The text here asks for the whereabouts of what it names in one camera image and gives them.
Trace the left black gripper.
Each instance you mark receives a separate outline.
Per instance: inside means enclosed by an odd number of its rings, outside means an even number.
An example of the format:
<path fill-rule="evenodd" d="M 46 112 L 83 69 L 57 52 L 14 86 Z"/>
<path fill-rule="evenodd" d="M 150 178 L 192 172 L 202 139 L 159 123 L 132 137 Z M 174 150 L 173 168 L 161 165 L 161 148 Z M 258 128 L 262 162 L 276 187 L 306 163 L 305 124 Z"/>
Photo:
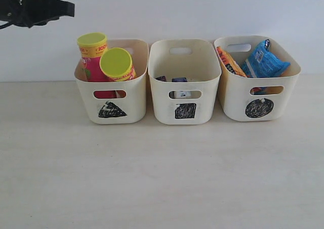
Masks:
<path fill-rule="evenodd" d="M 57 14 L 51 11 L 57 7 Z M 1 28 L 44 26 L 59 17 L 75 16 L 75 4 L 62 0 L 1 0 Z"/>

